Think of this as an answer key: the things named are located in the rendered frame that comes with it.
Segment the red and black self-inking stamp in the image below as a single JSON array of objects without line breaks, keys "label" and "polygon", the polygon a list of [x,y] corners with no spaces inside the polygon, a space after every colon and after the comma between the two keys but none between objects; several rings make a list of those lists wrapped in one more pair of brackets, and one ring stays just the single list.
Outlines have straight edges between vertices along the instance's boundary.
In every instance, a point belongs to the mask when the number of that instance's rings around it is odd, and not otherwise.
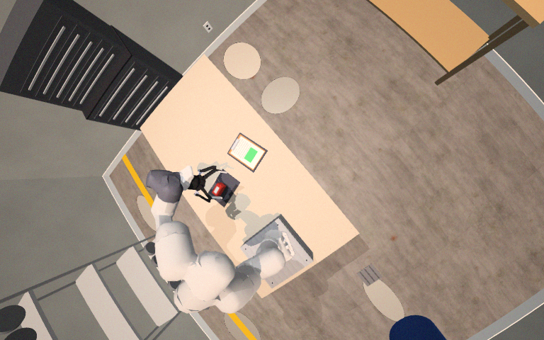
[{"label": "red and black self-inking stamp", "polygon": [[215,195],[215,196],[221,196],[221,194],[223,194],[226,190],[226,188],[228,187],[228,185],[226,183],[217,183],[215,188],[213,189],[212,193]]}]

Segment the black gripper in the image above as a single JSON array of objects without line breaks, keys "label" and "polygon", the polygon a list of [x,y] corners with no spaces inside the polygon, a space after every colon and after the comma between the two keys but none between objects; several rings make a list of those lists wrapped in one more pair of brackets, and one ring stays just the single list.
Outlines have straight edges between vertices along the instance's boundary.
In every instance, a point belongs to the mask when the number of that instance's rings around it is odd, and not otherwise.
[{"label": "black gripper", "polygon": [[[205,199],[205,201],[207,201],[209,203],[210,203],[211,200],[222,199],[222,197],[220,197],[220,196],[210,196],[208,194],[208,192],[204,189],[206,179],[209,176],[211,176],[215,172],[226,173],[226,171],[222,171],[222,170],[219,170],[219,169],[216,169],[216,168],[217,168],[216,166],[209,166],[208,168],[205,168],[205,169],[199,169],[198,170],[198,175],[194,175],[194,177],[193,177],[193,179],[191,181],[191,184],[188,187],[188,190],[195,190],[195,193],[194,193],[195,196],[198,196],[198,197],[202,198],[203,200]],[[211,170],[211,171],[209,171],[209,170]],[[207,174],[201,176],[201,174],[203,172],[206,172],[206,171],[209,171],[209,172]],[[200,195],[199,190],[201,190],[208,197],[208,199],[203,197],[202,195]]]}]

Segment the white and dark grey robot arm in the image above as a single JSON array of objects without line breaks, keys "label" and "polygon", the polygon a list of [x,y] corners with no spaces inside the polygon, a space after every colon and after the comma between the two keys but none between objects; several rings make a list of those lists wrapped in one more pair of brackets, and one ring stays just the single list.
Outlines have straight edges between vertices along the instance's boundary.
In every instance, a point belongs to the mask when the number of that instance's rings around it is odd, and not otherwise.
[{"label": "white and dark grey robot arm", "polygon": [[151,170],[147,175],[146,187],[157,193],[151,211],[157,229],[155,255],[159,273],[166,281],[183,279],[174,293],[174,303],[180,311],[194,313],[216,305],[222,312],[232,314],[248,303],[263,279],[284,268],[295,252],[286,232],[270,229],[256,255],[241,262],[240,268],[235,268],[228,255],[218,251],[205,250],[197,255],[187,225],[172,220],[193,177],[192,166],[177,172]]}]

